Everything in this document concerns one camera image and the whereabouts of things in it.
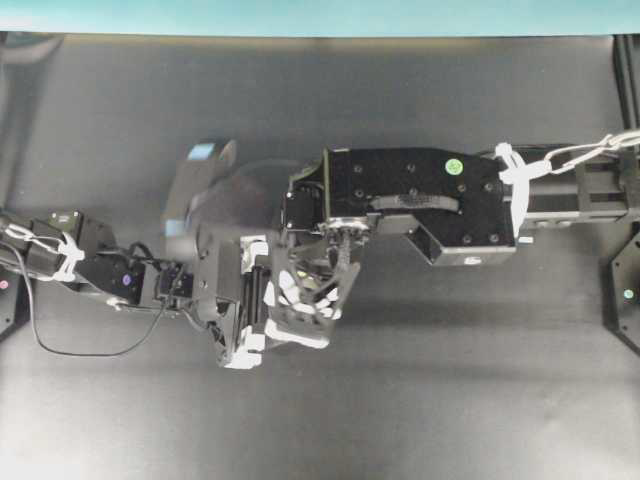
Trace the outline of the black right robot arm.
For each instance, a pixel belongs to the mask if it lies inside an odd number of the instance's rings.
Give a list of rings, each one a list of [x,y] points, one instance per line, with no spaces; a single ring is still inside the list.
[[[290,256],[305,265],[356,260],[365,242],[400,235],[433,266],[498,264],[533,229],[639,217],[639,156],[604,152],[581,164],[566,145],[522,145],[527,183],[497,155],[432,147],[326,150],[294,175],[281,221]]]

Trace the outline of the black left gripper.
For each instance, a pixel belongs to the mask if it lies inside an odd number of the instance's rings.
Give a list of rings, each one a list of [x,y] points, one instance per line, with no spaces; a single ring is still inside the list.
[[[265,350],[283,343],[313,349],[329,345],[325,337],[293,333],[268,319],[265,323],[265,235],[224,236],[211,228],[197,230],[194,300],[214,342],[219,364],[250,370]]]

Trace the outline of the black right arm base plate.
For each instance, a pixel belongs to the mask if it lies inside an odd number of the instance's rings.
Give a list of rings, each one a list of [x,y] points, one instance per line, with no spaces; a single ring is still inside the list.
[[[639,356],[639,232],[609,263],[607,330]]]

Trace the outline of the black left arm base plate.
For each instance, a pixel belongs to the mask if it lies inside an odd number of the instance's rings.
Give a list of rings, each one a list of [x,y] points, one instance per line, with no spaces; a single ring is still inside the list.
[[[20,274],[1,269],[0,339],[6,340],[29,321],[28,293]]]

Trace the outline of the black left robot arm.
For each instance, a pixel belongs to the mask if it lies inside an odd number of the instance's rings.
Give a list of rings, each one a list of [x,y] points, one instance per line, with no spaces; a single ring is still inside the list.
[[[155,273],[160,318],[182,316],[213,344],[220,365],[249,370],[282,344],[325,348],[342,314],[349,240],[317,222],[297,230],[272,212],[189,209],[164,226],[164,252],[121,245],[78,212],[48,220],[1,217],[1,265],[27,286],[52,282],[117,310],[143,311]]]

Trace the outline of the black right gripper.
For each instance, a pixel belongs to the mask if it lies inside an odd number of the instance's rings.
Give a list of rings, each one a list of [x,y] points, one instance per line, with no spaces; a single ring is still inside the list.
[[[492,159],[432,147],[326,149],[291,176],[282,227],[349,227],[368,240],[427,229],[511,234],[509,206]]]

